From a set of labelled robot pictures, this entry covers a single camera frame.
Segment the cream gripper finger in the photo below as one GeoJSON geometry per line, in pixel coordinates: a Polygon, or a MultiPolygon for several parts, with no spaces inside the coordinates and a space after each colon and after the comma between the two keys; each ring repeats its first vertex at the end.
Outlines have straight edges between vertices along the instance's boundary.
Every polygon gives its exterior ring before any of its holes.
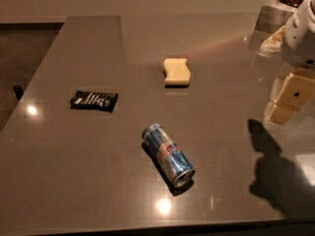
{"type": "Polygon", "coordinates": [[[284,77],[277,77],[266,107],[266,119],[285,124],[314,94],[314,69],[300,68],[284,77]]]}

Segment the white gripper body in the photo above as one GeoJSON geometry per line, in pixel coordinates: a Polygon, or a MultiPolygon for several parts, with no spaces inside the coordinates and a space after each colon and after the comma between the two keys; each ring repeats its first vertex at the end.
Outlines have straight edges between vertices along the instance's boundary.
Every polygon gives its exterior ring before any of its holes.
{"type": "Polygon", "coordinates": [[[304,0],[287,20],[282,55],[292,66],[315,68],[315,0],[304,0]]]}

